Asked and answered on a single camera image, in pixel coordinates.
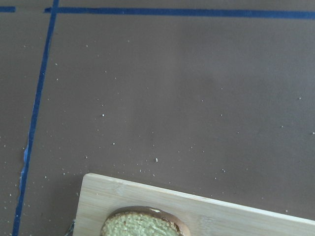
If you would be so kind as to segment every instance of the bread slice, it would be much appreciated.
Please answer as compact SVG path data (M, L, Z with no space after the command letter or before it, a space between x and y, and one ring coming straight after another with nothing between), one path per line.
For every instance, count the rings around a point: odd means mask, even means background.
M128 206L109 215L100 236L190 236L190 232L170 213L149 206Z

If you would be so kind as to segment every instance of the blue tape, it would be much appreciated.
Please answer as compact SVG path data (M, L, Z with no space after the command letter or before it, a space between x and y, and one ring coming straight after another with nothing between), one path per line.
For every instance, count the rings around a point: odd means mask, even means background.
M40 104L40 99L41 99L41 92L43 90L43 85L44 85L44 80L45 80L45 74L46 74L46 68L47 68L47 62L48 62L48 56L49 56L49 48L50 48L50 43L51 43L51 39L54 32L58 4L59 4L59 0L54 0L53 7L51 10L46 43L45 43L43 58L41 61L40 74L38 77L38 84L37 84L37 89L36 89L33 112L31 116L29 141L24 152L24 167L21 171L21 179L20 179L20 196L19 196L18 203L15 210L12 236L18 236L19 228L20 228L21 213L22 213L22 208L23 208L26 181L28 177L29 164L30 164L30 159L31 159L31 152L32 152L34 134L35 134L35 129L36 129L39 104Z
M154 15L154 16L207 16L278 19L315 19L313 11L265 11L265 10L219 10L219 9L169 9L169 8L83 8L58 7L58 13L110 14L110 15Z
M0 12L15 12L14 6L0 6Z

